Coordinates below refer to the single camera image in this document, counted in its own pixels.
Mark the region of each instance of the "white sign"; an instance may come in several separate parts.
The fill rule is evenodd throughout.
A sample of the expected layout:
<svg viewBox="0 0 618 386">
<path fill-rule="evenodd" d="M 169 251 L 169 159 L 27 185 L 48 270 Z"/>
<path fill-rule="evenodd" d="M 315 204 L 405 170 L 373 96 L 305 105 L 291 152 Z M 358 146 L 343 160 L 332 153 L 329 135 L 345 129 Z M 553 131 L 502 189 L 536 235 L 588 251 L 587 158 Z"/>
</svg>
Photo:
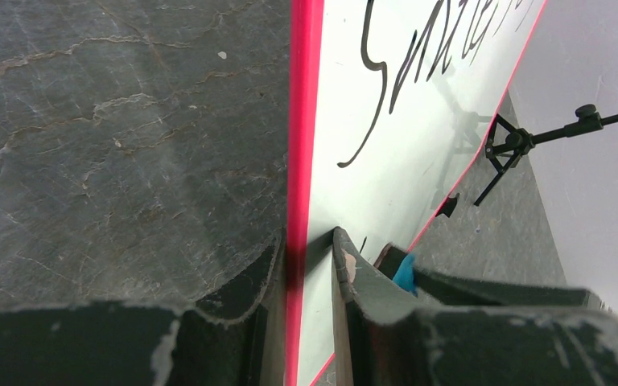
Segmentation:
<svg viewBox="0 0 618 386">
<path fill-rule="evenodd" d="M 340 226 L 374 262 L 389 242 L 415 242 L 483 145 L 543 3 L 325 0 L 307 244 Z M 316 253 L 301 299 L 288 298 L 301 302 L 288 355 L 302 386 L 333 353 L 332 256 Z"/>
</svg>

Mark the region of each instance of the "red border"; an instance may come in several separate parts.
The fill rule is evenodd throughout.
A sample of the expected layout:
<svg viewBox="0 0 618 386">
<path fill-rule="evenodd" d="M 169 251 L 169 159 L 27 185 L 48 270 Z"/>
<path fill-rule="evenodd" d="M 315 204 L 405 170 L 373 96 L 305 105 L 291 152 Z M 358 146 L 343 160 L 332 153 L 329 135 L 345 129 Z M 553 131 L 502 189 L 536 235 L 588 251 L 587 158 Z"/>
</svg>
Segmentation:
<svg viewBox="0 0 618 386">
<path fill-rule="evenodd" d="M 290 10 L 286 386 L 297 385 L 322 30 L 323 0 L 293 0 Z"/>
<path fill-rule="evenodd" d="M 542 4 L 542 8 L 539 10 L 539 13 L 537 14 L 537 18 L 534 20 L 534 25 L 532 25 L 532 29 L 529 31 L 529 35 L 527 35 L 527 41 L 525 42 L 525 46 L 522 47 L 522 52 L 520 52 L 520 56 L 517 57 L 517 62 L 515 63 L 515 67 L 513 68 L 513 73 L 510 74 L 510 78 L 508 80 L 507 85 L 505 86 L 505 91 L 503 91 L 503 96 L 501 97 L 501 102 L 499 103 L 498 107 L 496 107 L 496 112 L 494 113 L 494 119 L 496 119 L 496 115 L 499 113 L 499 109 L 501 108 L 501 105 L 503 105 L 503 100 L 505 99 L 506 94 L 508 94 L 508 87 L 510 86 L 511 82 L 513 81 L 513 77 L 515 76 L 515 72 L 517 71 L 517 66 L 520 64 L 520 61 L 522 60 L 522 56 L 525 54 L 526 48 L 529 45 L 529 41 L 532 39 L 532 34 L 534 33 L 534 29 L 536 28 L 537 24 L 539 23 L 539 19 L 542 16 L 544 7 L 546 6 L 546 4 L 548 3 L 548 0 L 545 0 Z M 482 140 L 481 143 L 485 143 L 487 140 L 487 135 L 489 134 L 489 128 L 487 128 L 487 132 L 484 134 L 484 139 Z M 313 138 L 314 136 L 314 128 L 311 128 L 311 136 Z M 472 161 L 468 164 L 468 166 L 465 168 L 465 170 L 463 171 L 463 173 L 461 173 L 459 179 L 454 183 L 454 186 L 451 188 L 451 190 L 449 191 L 449 195 L 458 187 L 458 184 L 460 183 L 460 181 L 463 179 L 463 177 L 465 177 L 465 175 L 467 174 L 468 170 L 470 170 L 470 166 L 472 166 L 472 164 L 475 162 L 475 160 L 477 159 L 477 157 L 480 155 L 480 152 L 482 151 L 482 149 L 484 148 L 484 146 L 480 146 L 479 149 L 477 149 L 477 152 L 475 153 L 475 156 L 472 158 Z M 437 210 L 435 211 L 438 212 L 441 208 L 442 205 L 444 205 L 444 202 L 440 203 L 439 207 L 437 207 Z M 430 224 L 432 223 L 432 220 L 435 218 L 435 216 L 433 215 L 432 217 L 430 217 L 430 219 L 425 223 L 425 226 L 422 227 L 422 230 L 420 231 L 420 233 L 416 236 L 414 242 L 409 246 L 409 251 L 411 249 L 414 248 L 414 246 L 418 243 L 418 241 L 420 240 L 421 236 L 423 233 L 425 233 L 425 231 L 430 227 Z M 326 362 L 326 364 L 324 364 L 323 368 L 321 369 L 321 371 L 319 372 L 319 374 L 316 375 L 316 378 L 314 378 L 314 380 L 311 382 L 310 386 L 314 386 L 314 384 L 319 380 L 319 378 L 323 375 L 323 372 L 325 372 L 326 368 L 328 368 L 328 365 L 330 365 L 330 362 L 335 358 L 335 353 L 333 353 L 331 355 L 331 357 L 328 359 L 328 361 Z"/>
</svg>

